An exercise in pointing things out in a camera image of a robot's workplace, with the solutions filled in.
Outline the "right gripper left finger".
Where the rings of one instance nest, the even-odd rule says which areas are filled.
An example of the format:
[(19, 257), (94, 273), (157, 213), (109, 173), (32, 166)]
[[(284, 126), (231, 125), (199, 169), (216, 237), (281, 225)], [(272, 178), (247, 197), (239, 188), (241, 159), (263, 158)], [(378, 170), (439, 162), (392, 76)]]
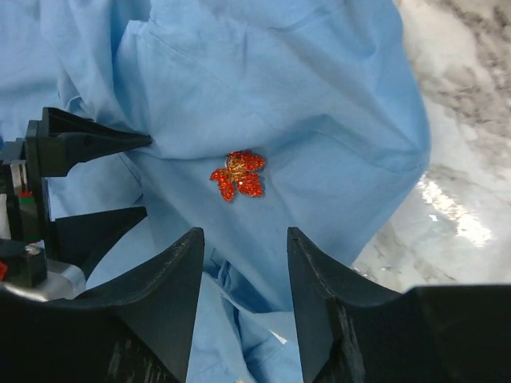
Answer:
[(72, 300), (1, 293), (4, 382), (183, 382), (204, 257), (190, 229), (159, 255)]

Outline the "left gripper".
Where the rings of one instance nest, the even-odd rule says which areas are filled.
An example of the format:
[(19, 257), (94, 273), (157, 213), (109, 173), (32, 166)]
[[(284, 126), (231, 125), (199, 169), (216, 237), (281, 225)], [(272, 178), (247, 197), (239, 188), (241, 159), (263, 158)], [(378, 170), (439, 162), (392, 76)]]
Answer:
[(152, 143), (57, 108), (1, 150), (1, 288), (36, 302), (73, 299), (112, 247), (146, 215), (128, 207), (52, 219), (45, 177)]

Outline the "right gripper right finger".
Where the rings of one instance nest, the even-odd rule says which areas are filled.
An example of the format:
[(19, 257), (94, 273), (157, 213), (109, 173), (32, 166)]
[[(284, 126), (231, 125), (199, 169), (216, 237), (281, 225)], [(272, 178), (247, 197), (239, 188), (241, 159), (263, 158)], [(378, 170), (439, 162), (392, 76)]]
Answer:
[(398, 293), (323, 253), (296, 227), (287, 259), (306, 382), (509, 381), (509, 286)]

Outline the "red leaf brooch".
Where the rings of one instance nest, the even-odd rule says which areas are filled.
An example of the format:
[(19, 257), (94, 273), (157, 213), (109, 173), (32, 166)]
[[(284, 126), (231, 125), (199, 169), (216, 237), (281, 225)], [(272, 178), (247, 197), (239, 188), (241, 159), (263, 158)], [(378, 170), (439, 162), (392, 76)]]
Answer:
[(237, 192), (261, 197), (263, 184), (259, 171), (265, 164), (266, 160), (251, 150), (231, 152), (227, 155), (224, 166), (214, 170), (209, 179), (217, 182), (220, 194), (226, 202), (231, 202)]

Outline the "blue shirt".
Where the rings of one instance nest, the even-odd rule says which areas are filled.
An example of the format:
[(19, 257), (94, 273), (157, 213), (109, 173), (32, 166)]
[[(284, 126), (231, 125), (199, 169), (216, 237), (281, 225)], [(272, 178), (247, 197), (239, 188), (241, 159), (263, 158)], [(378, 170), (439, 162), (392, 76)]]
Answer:
[[(50, 106), (151, 136), (50, 179), (53, 217), (144, 204), (121, 265), (203, 228), (188, 381), (299, 382), (288, 228), (351, 264), (429, 163), (402, 35), (391, 1), (4, 1), (1, 135)], [(244, 150), (263, 196), (226, 202)]]

